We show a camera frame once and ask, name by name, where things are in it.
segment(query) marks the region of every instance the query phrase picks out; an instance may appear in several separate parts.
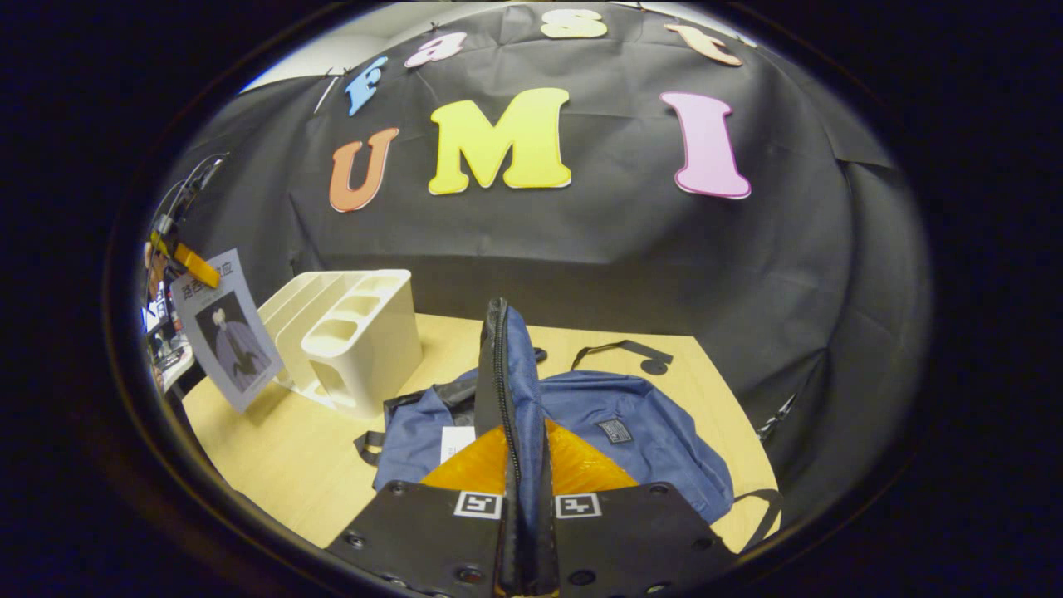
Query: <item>backpack zipper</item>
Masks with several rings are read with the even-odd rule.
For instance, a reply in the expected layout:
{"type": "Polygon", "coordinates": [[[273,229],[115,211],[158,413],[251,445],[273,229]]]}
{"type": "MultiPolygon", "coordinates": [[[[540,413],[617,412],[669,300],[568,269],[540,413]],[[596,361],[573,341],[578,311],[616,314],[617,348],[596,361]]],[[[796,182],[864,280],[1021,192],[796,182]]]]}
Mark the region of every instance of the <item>backpack zipper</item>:
{"type": "Polygon", "coordinates": [[[521,464],[517,459],[517,446],[513,444],[512,421],[509,417],[509,401],[506,400],[506,308],[499,310],[499,318],[494,327],[494,391],[499,397],[499,412],[502,414],[502,431],[506,435],[506,445],[509,447],[509,458],[513,462],[513,479],[521,481],[521,464]]]}

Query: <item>white wall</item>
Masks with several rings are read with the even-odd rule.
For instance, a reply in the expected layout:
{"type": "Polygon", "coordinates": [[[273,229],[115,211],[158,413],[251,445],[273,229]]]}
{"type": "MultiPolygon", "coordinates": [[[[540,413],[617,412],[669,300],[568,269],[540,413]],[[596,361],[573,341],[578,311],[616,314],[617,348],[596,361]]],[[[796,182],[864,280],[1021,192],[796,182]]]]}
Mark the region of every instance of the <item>white wall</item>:
{"type": "MultiPolygon", "coordinates": [[[[432,28],[432,21],[445,23],[483,11],[526,3],[395,2],[321,34],[317,39],[263,72],[243,90],[293,76],[324,74],[330,68],[333,72],[342,72],[343,69],[357,66],[382,50],[427,31],[432,28]]],[[[558,7],[563,7],[563,4],[559,2],[558,7]]],[[[636,5],[635,2],[610,2],[610,4],[636,5]]],[[[748,37],[739,36],[730,28],[703,15],[697,7],[688,6],[685,2],[643,2],[642,5],[647,10],[675,15],[756,46],[756,42],[748,37]]]]}

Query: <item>letter m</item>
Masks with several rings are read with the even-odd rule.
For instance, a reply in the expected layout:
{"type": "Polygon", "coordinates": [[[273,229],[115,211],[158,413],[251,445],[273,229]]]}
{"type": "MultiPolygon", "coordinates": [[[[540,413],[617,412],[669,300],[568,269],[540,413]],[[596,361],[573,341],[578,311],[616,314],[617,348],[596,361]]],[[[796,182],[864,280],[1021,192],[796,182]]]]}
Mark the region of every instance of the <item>letter m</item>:
{"type": "Polygon", "coordinates": [[[469,176],[461,172],[460,155],[465,155],[479,186],[491,186],[510,147],[512,164],[502,174],[507,185],[514,188],[568,185],[572,182],[572,171],[561,164],[557,131],[561,104],[567,101],[569,92],[556,87],[521,91],[494,126],[471,100],[436,108],[432,121],[439,124],[439,153],[428,191],[445,194],[463,191],[469,186],[469,176]]]}

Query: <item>wooden table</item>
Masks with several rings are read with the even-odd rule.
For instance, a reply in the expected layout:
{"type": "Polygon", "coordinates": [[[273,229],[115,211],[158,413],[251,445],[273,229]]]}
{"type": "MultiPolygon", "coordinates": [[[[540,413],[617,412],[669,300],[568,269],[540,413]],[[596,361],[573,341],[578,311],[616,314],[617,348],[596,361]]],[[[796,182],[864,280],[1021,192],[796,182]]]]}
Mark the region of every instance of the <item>wooden table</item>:
{"type": "MultiPolygon", "coordinates": [[[[479,321],[417,314],[424,360],[396,395],[449,382],[477,365],[479,321]]],[[[720,373],[692,337],[595,332],[529,326],[532,343],[549,358],[540,378],[567,372],[584,347],[636,341],[674,356],[668,373],[648,376],[645,358],[613,349],[584,358],[579,370],[649,379],[694,418],[698,435],[723,457],[735,495],[777,490],[767,457],[749,421],[720,373]]],[[[209,378],[183,401],[200,444],[218,472],[237,491],[293,532],[320,547],[373,497],[376,469],[352,444],[366,430],[384,430],[384,416],[358,421],[270,383],[243,414],[234,410],[209,378]]],[[[712,525],[739,551],[766,512],[767,503],[747,498],[712,525]]],[[[776,518],[772,532],[778,529],[776,518]]]]}

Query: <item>poster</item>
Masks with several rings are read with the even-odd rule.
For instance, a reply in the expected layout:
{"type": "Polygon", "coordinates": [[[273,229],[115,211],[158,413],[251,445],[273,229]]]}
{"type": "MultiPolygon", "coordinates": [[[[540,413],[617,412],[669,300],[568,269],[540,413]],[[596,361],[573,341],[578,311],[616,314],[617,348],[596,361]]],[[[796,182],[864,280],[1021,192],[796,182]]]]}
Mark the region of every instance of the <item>poster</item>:
{"type": "Polygon", "coordinates": [[[284,368],[258,318],[235,249],[207,259],[221,277],[210,288],[185,273],[171,285],[196,361],[236,411],[243,411],[284,368]]]}

